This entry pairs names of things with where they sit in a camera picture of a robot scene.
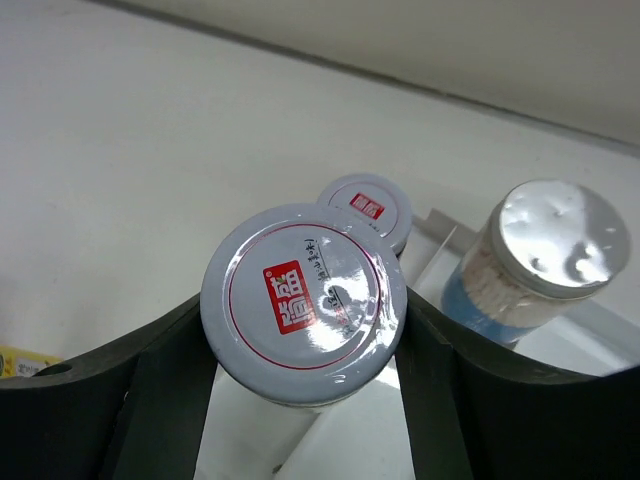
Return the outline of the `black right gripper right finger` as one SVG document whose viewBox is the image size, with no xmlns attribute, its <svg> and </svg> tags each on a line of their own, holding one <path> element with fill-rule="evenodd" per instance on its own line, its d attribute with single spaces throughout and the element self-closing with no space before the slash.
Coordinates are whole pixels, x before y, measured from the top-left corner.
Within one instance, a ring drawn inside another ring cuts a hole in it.
<svg viewBox="0 0 640 480">
<path fill-rule="evenodd" d="M 395 353 L 419 479 L 635 479 L 639 371 L 541 363 L 408 296 Z"/>
</svg>

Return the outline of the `white lid brown sauce jar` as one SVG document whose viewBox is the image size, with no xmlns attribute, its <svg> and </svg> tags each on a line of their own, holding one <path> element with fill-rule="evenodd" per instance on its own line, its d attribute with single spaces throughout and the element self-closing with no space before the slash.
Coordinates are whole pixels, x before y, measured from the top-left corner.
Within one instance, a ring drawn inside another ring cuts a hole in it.
<svg viewBox="0 0 640 480">
<path fill-rule="evenodd" d="M 403 253 L 412 228 L 408 195 L 394 182 L 371 173 L 356 173 L 331 182 L 317 203 L 339 208 L 369 225 L 391 247 Z"/>
</svg>

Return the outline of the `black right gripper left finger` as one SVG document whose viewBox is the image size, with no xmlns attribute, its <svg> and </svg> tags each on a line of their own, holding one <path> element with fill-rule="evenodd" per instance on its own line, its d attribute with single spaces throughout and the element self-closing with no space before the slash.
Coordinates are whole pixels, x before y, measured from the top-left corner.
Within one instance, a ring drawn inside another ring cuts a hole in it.
<svg viewBox="0 0 640 480">
<path fill-rule="evenodd" d="M 192 297 L 99 348 L 2 380 L 2 478 L 193 478 L 216 367 Z"/>
</svg>

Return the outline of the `blue label silver lid jar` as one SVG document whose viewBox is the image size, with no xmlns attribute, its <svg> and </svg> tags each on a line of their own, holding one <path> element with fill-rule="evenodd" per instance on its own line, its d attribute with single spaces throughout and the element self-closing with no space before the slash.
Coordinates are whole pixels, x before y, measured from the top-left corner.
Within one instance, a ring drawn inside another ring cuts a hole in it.
<svg viewBox="0 0 640 480">
<path fill-rule="evenodd" d="M 614 206 L 557 179 L 514 187 L 492 210 L 446 282 L 448 318 L 505 346 L 607 287 L 632 242 Z"/>
</svg>

